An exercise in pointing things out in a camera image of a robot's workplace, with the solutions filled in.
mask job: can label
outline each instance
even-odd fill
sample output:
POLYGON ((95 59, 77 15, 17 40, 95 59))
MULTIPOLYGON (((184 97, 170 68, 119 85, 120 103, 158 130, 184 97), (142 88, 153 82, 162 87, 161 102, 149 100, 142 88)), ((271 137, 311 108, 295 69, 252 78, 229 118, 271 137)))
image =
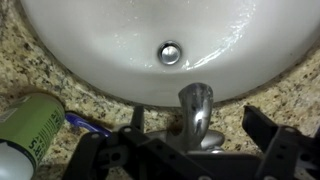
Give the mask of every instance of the can label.
POLYGON ((23 153, 34 170, 64 121, 64 109, 55 98, 41 93, 21 98, 0 115, 0 144, 23 153))

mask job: green can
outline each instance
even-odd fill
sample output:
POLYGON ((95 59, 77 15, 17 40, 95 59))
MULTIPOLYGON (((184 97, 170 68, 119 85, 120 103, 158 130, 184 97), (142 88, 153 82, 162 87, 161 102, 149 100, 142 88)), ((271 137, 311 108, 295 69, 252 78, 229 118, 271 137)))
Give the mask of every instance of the green can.
POLYGON ((30 94, 10 105, 0 115, 0 170, 13 173, 13 176, 0 175, 0 179, 30 179, 63 122, 62 104, 47 94, 30 94), (21 167, 29 169, 26 172, 28 175, 16 177, 15 172, 11 172, 12 168, 28 164, 23 157, 31 164, 21 167))

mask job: white sink basin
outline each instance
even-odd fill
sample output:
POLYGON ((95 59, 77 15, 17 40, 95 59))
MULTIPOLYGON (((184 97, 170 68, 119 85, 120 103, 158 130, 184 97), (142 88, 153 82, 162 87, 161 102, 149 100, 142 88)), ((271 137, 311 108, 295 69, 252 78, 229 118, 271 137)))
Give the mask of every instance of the white sink basin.
POLYGON ((22 0, 48 49, 90 84, 144 104, 179 106, 210 85, 232 98, 292 65, 320 35, 319 0, 22 0), (165 65, 166 41, 181 57, 165 65))

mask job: metal faucet base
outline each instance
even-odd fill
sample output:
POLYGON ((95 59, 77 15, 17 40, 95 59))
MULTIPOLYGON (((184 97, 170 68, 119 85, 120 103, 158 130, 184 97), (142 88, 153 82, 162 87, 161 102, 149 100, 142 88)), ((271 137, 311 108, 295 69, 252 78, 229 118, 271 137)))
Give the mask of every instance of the metal faucet base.
MULTIPOLYGON (((168 133, 170 132, 166 130, 162 130, 162 131, 149 132, 149 133, 146 133, 146 135, 152 139, 159 138, 161 141, 167 143, 171 147, 180 151, 181 147, 179 147, 180 146, 179 143, 177 144, 169 143, 171 141, 168 141, 168 138, 170 138, 172 135, 168 136, 168 133)), ((215 131, 215 130, 208 130, 201 142, 201 146, 199 147, 198 151, 212 152, 217 147, 220 147, 224 143, 224 140, 225 140, 224 135, 221 132, 215 131)))

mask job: sink drain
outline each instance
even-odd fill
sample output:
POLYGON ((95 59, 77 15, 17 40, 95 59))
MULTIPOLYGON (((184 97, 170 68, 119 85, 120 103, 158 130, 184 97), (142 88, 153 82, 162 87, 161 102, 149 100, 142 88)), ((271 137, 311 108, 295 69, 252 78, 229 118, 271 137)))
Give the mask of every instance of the sink drain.
POLYGON ((160 46, 158 56, 163 64, 173 65, 181 57, 181 48, 176 42, 167 41, 160 46))

